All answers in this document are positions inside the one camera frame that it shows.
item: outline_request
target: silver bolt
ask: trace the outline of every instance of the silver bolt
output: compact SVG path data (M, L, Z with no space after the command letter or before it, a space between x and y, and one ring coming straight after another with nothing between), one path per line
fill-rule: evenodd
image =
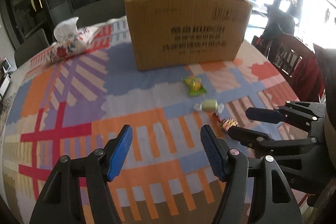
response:
M239 155L239 151L237 149L231 149L230 154L233 155L233 156L237 156L237 155Z
M101 149L101 148L98 148L98 149L96 149L96 150L94 151L94 154L95 154L96 156L103 155L103 153L104 153L104 149Z
M268 162L272 162L274 160L274 158L272 156L270 156L270 155L267 155L265 157L265 160L267 160Z
M60 162L67 162L68 159L69 159L68 156L62 156L62 157L59 159L59 161L60 161Z

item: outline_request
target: cardboard box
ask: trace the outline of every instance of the cardboard box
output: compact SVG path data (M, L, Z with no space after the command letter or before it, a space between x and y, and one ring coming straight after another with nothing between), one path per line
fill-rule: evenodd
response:
M246 0L125 0L139 70L237 55L251 15Z

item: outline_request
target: red garment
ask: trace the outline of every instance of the red garment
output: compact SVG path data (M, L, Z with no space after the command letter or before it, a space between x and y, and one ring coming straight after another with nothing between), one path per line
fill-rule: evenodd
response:
M292 89L300 101L319 102L319 96L324 91L324 81L315 54L299 62L292 79Z

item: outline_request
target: red flower decoration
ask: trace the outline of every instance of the red flower decoration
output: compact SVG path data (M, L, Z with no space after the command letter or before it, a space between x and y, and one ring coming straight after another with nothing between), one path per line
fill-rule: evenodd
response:
M57 48L57 56L60 58L67 56L67 50L64 47L58 47Z

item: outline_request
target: colorful patterned tablecloth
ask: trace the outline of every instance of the colorful patterned tablecloth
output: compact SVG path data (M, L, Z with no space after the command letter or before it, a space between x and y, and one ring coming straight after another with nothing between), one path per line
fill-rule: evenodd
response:
M89 52L45 67L48 49L31 59L4 129L5 196L15 217L29 223L36 199L61 155L87 156L115 138L124 124L133 142L120 176L109 183L124 223L211 223L225 183L213 175L200 140L210 124L216 135L247 156L222 133L210 113L195 112L204 98L225 104L221 117L272 138L304 138L286 124L250 121L248 107L273 108L297 100L283 77L252 45L243 42L233 62L137 70L126 18L101 28ZM182 79L200 77L208 93L189 97ZM252 197L249 179L242 223ZM80 180L87 224L93 223L85 180ZM296 192L298 200L303 196Z

